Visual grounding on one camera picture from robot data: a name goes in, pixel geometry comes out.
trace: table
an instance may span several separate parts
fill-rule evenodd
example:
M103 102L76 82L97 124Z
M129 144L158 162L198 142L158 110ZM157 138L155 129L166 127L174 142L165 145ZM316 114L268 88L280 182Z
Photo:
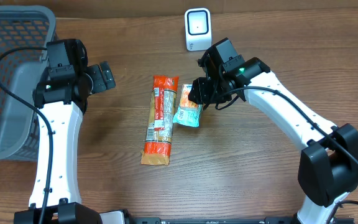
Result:
M318 114L358 129L358 8L212 15L213 42L228 37L258 57ZM187 52L183 16L58 20L59 38L77 38L89 64L107 60L117 87L91 96L78 140L83 204L161 218L290 216L301 207L299 154L266 115L241 101L175 126L171 163L140 165L152 76L204 75ZM33 162L0 161L0 223L27 209ZM358 188L349 197L358 200ZM338 217L354 217L347 205Z

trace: snack package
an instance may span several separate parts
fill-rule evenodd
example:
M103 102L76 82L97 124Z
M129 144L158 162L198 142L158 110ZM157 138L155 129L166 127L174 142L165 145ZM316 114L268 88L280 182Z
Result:
M169 165L178 81L179 77L154 76L141 164Z
M173 122L196 128L200 125L199 120L203 105L198 105L189 100L191 87L192 84L182 86L180 104L177 113L173 117Z

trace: gray basket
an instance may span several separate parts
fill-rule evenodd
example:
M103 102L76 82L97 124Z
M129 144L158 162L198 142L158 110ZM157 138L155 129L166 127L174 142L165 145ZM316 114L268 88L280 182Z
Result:
M0 6L0 55L16 47L45 46L55 37L56 19L43 6ZM0 62L0 80L27 102L47 66L40 50L18 51ZM39 127L34 112L0 90L0 159L36 161Z

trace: black base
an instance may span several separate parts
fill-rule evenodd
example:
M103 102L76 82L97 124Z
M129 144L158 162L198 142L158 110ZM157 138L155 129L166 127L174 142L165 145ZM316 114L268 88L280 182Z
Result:
M85 207L82 204L73 202L65 203L61 200L60 205L47 207L43 223L60 224L100 224L102 219L98 212ZM57 213L58 218L53 219L53 214ZM30 208L26 211L16 212L14 224L36 224L39 223L41 208Z
M134 218L134 224L296 224L293 217L266 217L265 219L187 219L161 220L159 218ZM339 218L334 224L354 224L353 218Z

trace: barcode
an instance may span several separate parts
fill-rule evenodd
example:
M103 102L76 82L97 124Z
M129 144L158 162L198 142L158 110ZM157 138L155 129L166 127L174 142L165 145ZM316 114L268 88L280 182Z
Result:
M147 128L146 141L154 140L154 127Z
M160 96L160 88L154 88L154 97Z
M179 111L178 120L180 120L180 121L183 120L183 115L185 115L185 111L181 109L181 110Z

